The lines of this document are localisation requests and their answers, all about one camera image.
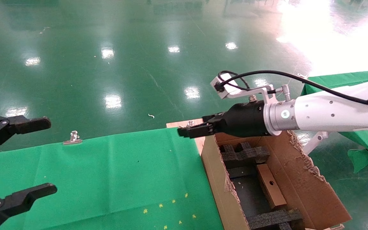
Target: cardboard edge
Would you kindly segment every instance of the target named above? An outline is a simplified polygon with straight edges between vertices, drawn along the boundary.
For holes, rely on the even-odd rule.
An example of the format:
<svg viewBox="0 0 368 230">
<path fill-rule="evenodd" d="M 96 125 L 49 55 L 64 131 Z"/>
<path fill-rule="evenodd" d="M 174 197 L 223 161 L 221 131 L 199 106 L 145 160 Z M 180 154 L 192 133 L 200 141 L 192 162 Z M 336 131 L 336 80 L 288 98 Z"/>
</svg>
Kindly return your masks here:
<svg viewBox="0 0 368 230">
<path fill-rule="evenodd" d="M 249 230 L 238 195 L 225 168 L 215 136 L 205 139 L 201 159 L 225 230 Z"/>
<path fill-rule="evenodd" d="M 299 208 L 305 227 L 320 230 L 351 220 L 318 167 L 303 153 L 302 145 L 294 132 L 286 131 L 276 137 L 264 137 L 258 146 L 263 145 L 271 151 L 267 164 L 288 208 Z"/>
</svg>

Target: glossy floor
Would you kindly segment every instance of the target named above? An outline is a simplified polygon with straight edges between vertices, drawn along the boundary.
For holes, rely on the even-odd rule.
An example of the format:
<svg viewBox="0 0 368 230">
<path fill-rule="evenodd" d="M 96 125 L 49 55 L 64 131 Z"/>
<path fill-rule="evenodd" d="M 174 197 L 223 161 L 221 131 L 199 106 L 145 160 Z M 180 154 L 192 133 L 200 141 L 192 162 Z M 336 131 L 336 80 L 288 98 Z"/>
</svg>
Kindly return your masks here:
<svg viewBox="0 0 368 230">
<path fill-rule="evenodd" d="M 368 70 L 368 0 L 0 0 L 0 115 L 53 124 L 0 150 L 225 111 L 245 101 L 209 86 L 225 69 Z M 302 89 L 278 76 L 248 82 Z M 332 137 L 312 157 L 355 219 L 346 226 L 368 229 L 368 167 L 353 175 L 346 152 L 357 146 Z"/>
</svg>

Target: green tablecloth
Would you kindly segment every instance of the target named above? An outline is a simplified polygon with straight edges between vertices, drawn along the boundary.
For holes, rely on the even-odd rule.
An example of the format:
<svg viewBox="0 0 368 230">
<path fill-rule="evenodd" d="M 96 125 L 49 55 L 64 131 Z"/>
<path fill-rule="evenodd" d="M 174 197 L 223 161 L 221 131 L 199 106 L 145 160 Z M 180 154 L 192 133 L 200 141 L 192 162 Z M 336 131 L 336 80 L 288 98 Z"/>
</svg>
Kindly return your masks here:
<svg viewBox="0 0 368 230">
<path fill-rule="evenodd" d="M 329 88 L 354 86 L 368 81 L 368 71 L 310 77 L 309 80 Z M 315 87 L 305 84 L 302 90 L 302 95 L 317 93 L 320 91 L 321 90 Z M 357 173 L 368 165 L 368 131 L 340 132 L 340 134 L 366 148 L 363 150 L 352 149 L 348 152 L 349 158 L 354 166 L 354 172 Z"/>
<path fill-rule="evenodd" d="M 1 230 L 223 229 L 195 142 L 175 128 L 0 153 L 1 198 L 46 182 L 57 193 Z"/>
</svg>

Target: metal bracket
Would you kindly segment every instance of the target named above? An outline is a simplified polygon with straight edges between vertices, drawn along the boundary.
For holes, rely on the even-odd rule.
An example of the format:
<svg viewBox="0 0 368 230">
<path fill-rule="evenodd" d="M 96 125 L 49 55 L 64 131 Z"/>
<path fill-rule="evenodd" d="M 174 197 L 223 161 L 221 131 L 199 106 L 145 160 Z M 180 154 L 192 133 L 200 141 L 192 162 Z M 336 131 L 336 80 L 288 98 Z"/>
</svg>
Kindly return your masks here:
<svg viewBox="0 0 368 230">
<path fill-rule="evenodd" d="M 306 155 L 309 155 L 314 149 L 315 147 L 317 147 L 320 142 L 329 137 L 329 133 L 328 132 L 317 132 L 314 137 L 305 145 L 305 147 L 303 147 L 303 152 Z"/>
<path fill-rule="evenodd" d="M 68 141 L 64 141 L 63 145 L 68 145 L 68 144 L 79 144 L 82 143 L 82 139 L 80 139 L 80 137 L 78 136 L 78 131 L 74 130 L 72 132 L 70 132 L 70 140 Z"/>
</svg>

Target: metal clip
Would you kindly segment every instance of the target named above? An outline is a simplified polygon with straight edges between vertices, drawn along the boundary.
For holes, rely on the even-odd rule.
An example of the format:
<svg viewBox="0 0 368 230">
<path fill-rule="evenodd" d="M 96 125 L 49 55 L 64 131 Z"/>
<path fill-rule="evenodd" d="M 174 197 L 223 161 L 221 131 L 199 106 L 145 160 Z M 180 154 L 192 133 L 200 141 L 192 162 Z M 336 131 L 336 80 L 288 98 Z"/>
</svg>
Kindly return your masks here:
<svg viewBox="0 0 368 230">
<path fill-rule="evenodd" d="M 63 145 L 67 145 L 67 144 L 78 144 L 78 143 L 82 143 L 82 139 L 80 139 L 80 137 L 78 136 L 78 131 L 74 130 L 72 132 L 70 132 L 70 140 L 68 141 L 64 141 Z"/>
</svg>

